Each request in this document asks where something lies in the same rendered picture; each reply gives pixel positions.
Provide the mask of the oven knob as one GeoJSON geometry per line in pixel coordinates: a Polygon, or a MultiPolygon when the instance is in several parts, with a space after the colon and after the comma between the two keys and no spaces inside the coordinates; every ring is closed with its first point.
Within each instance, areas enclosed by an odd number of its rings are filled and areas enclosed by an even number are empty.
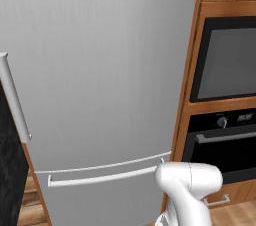
{"type": "Polygon", "coordinates": [[[225,128],[227,126],[228,119],[226,117],[221,117],[217,120],[217,125],[220,128],[225,128]]]}

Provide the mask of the black microwave oven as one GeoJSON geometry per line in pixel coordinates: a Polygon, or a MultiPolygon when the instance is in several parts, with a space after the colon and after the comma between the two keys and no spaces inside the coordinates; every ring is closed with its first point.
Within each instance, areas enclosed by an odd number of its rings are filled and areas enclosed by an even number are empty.
{"type": "Polygon", "coordinates": [[[256,16],[204,21],[190,102],[256,96],[256,16]]]}

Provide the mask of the silver fridge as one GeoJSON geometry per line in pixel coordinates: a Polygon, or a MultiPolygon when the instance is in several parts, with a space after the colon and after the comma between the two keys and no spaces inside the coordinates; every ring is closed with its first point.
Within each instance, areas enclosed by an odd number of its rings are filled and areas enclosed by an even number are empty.
{"type": "Polygon", "coordinates": [[[52,226],[157,219],[154,173],[48,188],[158,165],[171,150],[196,0],[0,0],[0,52],[32,135],[52,226]]]}

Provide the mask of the wooden drawer front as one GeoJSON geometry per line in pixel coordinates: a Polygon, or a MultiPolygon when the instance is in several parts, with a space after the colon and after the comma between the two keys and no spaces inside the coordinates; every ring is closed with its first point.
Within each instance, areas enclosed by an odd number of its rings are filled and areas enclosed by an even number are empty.
{"type": "Polygon", "coordinates": [[[210,208],[256,200],[256,179],[224,185],[218,192],[203,199],[210,208]]]}

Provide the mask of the wooden cabinet frame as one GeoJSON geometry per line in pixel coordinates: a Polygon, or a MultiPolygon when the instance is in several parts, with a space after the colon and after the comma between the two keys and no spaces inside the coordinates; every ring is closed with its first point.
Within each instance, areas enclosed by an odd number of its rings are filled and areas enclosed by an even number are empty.
{"type": "Polygon", "coordinates": [[[205,19],[236,16],[256,16],[256,1],[205,2],[204,0],[196,0],[172,153],[170,155],[172,161],[183,162],[184,145],[192,115],[256,108],[256,96],[190,102],[205,19]]]}

